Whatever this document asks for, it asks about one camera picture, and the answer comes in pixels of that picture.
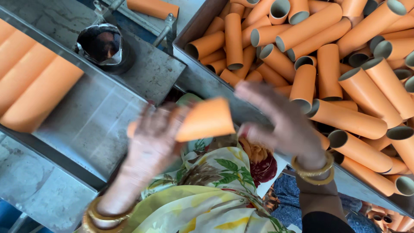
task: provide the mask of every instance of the dark sleeve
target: dark sleeve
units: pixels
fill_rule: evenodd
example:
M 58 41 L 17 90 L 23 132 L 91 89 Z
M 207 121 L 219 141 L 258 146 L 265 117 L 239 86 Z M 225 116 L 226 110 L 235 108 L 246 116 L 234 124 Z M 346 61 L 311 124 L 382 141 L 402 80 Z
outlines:
M 303 233 L 355 233 L 340 218 L 326 212 L 310 212 L 302 219 Z

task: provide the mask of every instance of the person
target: person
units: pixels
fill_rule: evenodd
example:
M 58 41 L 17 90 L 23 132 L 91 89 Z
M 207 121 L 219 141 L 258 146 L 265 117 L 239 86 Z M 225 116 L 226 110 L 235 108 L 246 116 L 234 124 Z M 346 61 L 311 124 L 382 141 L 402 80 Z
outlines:
M 332 156 L 322 150 L 300 109 L 262 83 L 240 82 L 234 94 L 256 106 L 274 125 L 269 130 L 243 123 L 238 135 L 295 155 L 303 232 L 354 232 L 333 181 Z M 185 147 L 174 138 L 190 107 L 181 107 L 171 120 L 174 108 L 167 104 L 142 111 L 119 174 L 89 205 L 78 231 L 292 233 L 263 207 L 240 144 L 198 140 L 186 148 L 208 149 L 182 152 Z M 182 167 L 161 174 L 179 151 Z

